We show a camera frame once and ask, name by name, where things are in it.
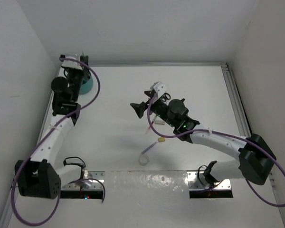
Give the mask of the teal divided pen holder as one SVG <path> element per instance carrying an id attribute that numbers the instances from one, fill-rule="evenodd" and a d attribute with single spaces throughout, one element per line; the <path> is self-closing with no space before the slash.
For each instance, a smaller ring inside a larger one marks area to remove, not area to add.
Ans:
<path id="1" fill-rule="evenodd" d="M 80 91 L 79 91 L 79 94 L 80 95 L 85 95 L 87 94 L 88 92 L 91 91 L 92 87 L 93 87 L 93 84 L 94 84 L 94 81 L 93 81 L 93 78 L 91 76 L 91 72 L 88 71 L 87 72 L 87 75 L 84 76 L 83 78 L 83 81 L 82 81 L 82 84 L 81 84 L 81 87 L 80 87 Z"/>

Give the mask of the metal base plate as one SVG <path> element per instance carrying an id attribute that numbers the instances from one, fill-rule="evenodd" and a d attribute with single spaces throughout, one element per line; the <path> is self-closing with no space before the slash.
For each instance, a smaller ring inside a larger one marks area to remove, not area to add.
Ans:
<path id="1" fill-rule="evenodd" d="M 88 179 L 87 181 L 69 183 L 63 186 L 62 190 L 103 190 L 103 187 L 100 183 L 104 184 L 104 174 L 104 171 L 85 170 L 82 174 L 82 178 Z"/>
<path id="2" fill-rule="evenodd" d="M 223 191 L 232 190 L 231 183 L 229 179 L 223 180 L 221 182 L 215 182 L 214 187 L 204 186 L 198 178 L 198 171 L 187 171 L 187 181 L 189 190 L 191 191 Z"/>

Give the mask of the tan pencil sharpener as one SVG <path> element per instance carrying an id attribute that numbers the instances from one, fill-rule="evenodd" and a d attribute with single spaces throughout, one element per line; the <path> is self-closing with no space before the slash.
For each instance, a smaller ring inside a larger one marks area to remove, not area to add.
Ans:
<path id="1" fill-rule="evenodd" d="M 164 138 L 164 137 L 158 138 L 158 142 L 159 142 L 159 143 L 165 142 L 165 138 Z"/>

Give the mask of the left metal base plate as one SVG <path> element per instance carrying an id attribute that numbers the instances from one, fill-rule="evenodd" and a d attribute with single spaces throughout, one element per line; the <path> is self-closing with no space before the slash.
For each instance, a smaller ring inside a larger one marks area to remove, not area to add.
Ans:
<path id="1" fill-rule="evenodd" d="M 82 174 L 82 178 L 88 179 L 87 181 L 69 183 L 63 186 L 62 190 L 103 190 L 103 187 L 100 183 L 104 184 L 104 174 L 104 171 L 85 170 Z"/>

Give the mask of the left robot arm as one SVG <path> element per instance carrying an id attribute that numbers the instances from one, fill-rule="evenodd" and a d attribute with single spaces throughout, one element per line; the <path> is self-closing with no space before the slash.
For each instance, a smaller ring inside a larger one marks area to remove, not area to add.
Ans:
<path id="1" fill-rule="evenodd" d="M 79 118 L 75 110 L 81 107 L 77 102 L 80 88 L 91 75 L 78 62 L 87 64 L 89 57 L 62 55 L 62 58 L 64 74 L 51 82 L 54 95 L 50 124 L 42 136 L 41 145 L 19 174 L 17 185 L 21 196 L 54 199 L 62 187 L 82 178 L 82 165 L 65 162 L 63 167 L 54 168 L 54 164 L 66 136 Z"/>

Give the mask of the upper black scissors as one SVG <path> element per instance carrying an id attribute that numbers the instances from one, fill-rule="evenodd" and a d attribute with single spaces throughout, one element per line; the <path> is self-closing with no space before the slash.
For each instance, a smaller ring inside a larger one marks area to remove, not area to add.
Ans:
<path id="1" fill-rule="evenodd" d="M 168 93 L 165 93 L 165 94 L 161 97 L 161 100 L 166 103 L 167 101 L 171 100 L 171 95 L 168 94 Z"/>

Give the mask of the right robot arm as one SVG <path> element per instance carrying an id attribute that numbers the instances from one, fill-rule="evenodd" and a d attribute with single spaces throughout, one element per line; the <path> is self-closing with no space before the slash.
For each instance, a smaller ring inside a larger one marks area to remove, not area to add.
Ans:
<path id="1" fill-rule="evenodd" d="M 144 92 L 149 100 L 140 104 L 131 103 L 139 118 L 144 113 L 154 113 L 165 123 L 174 127 L 173 134 L 181 141 L 199 144 L 220 151 L 233 158 L 229 162 L 212 161 L 198 180 L 202 186 L 214 187 L 224 179 L 246 179 L 256 185 L 264 185 L 276 160 L 275 155 L 258 134 L 250 137 L 214 133 L 188 116 L 184 99 L 171 99 L 168 93 L 154 100 L 155 92 Z"/>

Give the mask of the clear tape roll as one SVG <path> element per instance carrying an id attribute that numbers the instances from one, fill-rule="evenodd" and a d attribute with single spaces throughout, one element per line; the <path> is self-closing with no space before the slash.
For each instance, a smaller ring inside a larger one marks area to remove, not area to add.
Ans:
<path id="1" fill-rule="evenodd" d="M 146 155 L 146 154 L 141 154 L 139 156 L 139 159 L 138 159 L 138 163 L 141 165 L 141 166 L 145 166 L 149 163 L 149 157 Z"/>

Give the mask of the white eraser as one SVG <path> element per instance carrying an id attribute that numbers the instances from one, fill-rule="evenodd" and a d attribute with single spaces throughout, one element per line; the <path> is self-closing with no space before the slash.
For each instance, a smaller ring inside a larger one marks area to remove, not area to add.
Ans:
<path id="1" fill-rule="evenodd" d="M 165 125 L 165 122 L 163 120 L 155 120 L 154 123 L 159 125 Z"/>

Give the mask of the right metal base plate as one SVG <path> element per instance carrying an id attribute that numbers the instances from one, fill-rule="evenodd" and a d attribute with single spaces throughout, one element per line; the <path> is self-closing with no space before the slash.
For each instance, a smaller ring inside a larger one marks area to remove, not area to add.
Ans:
<path id="1" fill-rule="evenodd" d="M 214 187 L 204 186 L 198 178 L 198 171 L 187 171 L 187 181 L 189 190 L 191 191 L 223 191 L 232 190 L 231 183 L 229 179 L 223 180 L 221 182 L 215 182 Z"/>

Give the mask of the aluminium table frame rail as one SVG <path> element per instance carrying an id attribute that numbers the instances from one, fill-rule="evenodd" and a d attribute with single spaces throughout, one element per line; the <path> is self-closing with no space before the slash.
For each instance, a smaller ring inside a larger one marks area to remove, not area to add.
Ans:
<path id="1" fill-rule="evenodd" d="M 92 67 L 227 67 L 227 63 L 220 62 L 133 62 L 133 63 L 89 63 Z"/>

